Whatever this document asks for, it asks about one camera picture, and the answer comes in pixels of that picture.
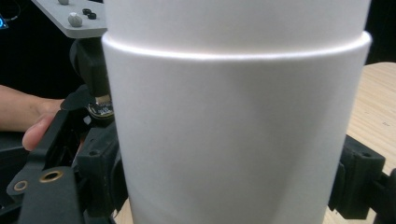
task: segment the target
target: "wooden surface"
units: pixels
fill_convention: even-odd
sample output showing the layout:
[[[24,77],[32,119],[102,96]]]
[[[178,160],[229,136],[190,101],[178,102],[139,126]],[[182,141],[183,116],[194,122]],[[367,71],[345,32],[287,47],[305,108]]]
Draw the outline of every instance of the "wooden surface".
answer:
[[[396,168],[396,63],[376,63],[363,68],[361,84],[347,133],[387,158],[384,172]],[[328,210],[323,224],[372,224],[366,220],[345,220]],[[116,216],[117,223],[132,224],[129,203]]]

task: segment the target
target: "black mechanical arm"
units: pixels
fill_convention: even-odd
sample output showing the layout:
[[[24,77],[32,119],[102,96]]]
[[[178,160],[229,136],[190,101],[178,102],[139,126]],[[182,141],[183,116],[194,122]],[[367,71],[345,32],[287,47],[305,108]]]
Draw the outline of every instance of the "black mechanical arm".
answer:
[[[114,223],[113,211],[127,198],[100,39],[75,47],[72,61],[87,85],[65,99],[8,184],[12,202],[2,204],[0,223]],[[395,224],[396,169],[385,175],[384,164],[347,136],[329,207],[347,219],[366,219],[373,208],[375,224]]]

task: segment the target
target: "white cylinder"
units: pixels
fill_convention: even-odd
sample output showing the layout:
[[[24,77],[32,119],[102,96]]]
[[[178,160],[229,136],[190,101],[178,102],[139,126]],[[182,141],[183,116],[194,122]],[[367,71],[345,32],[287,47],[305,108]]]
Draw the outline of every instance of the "white cylinder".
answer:
[[[195,5],[193,17],[206,9],[212,17],[217,4],[227,5],[173,2],[105,3],[103,44],[134,224],[321,223],[370,36],[362,27],[343,28],[310,44],[299,38],[304,32],[285,37],[283,28],[291,26],[272,21],[249,34],[235,32],[243,38],[227,34],[231,40],[222,43],[226,33],[216,28],[228,23],[218,17],[216,25],[203,17],[202,26],[213,33],[197,32],[190,20],[168,32],[158,24],[149,31],[145,16],[165,20],[177,6]],[[270,13],[265,4],[274,5],[239,2],[236,9],[231,2],[228,9],[240,13],[253,3]],[[124,17],[132,5],[134,13],[144,7],[128,12],[130,26],[109,19]],[[294,5],[282,1],[279,7]],[[310,8],[316,3],[304,5],[316,15]],[[144,13],[151,7],[154,15]],[[341,5],[332,9],[343,11]],[[364,10],[356,14],[361,22]],[[247,32],[241,24],[234,30]],[[271,27],[274,38],[260,39]],[[186,40],[175,41],[176,34]],[[277,36],[291,42],[280,47]]]

